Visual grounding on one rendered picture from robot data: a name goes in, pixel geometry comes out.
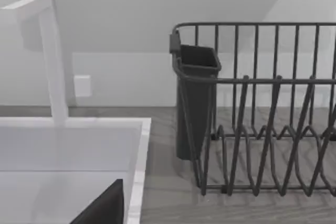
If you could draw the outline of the dark grey cutlery holder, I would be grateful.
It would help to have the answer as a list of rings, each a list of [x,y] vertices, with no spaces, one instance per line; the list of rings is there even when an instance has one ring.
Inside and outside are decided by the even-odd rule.
[[[181,46],[182,70],[189,76],[211,77],[218,76],[222,69],[216,51],[211,47]],[[196,156],[199,157],[207,126],[207,111],[209,104],[208,83],[185,82],[186,101],[190,109],[192,137],[196,148]],[[182,96],[177,94],[177,132],[176,155],[181,160],[189,161],[190,147],[185,124],[185,113]]]

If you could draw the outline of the white sink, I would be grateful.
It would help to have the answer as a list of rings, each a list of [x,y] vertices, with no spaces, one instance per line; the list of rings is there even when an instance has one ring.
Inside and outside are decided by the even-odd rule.
[[[140,224],[150,118],[0,118],[0,224],[70,224],[123,179],[123,224]]]

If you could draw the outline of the tall white tap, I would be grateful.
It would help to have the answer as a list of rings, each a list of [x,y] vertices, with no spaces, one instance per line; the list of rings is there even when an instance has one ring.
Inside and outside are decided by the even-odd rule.
[[[59,26],[54,0],[19,0],[0,8],[0,25],[19,23],[38,16],[48,82],[51,117],[55,126],[69,118]]]

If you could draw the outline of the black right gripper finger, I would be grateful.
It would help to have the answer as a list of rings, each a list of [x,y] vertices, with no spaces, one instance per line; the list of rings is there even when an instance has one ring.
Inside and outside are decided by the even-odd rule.
[[[123,224],[123,179],[116,179],[70,224]]]

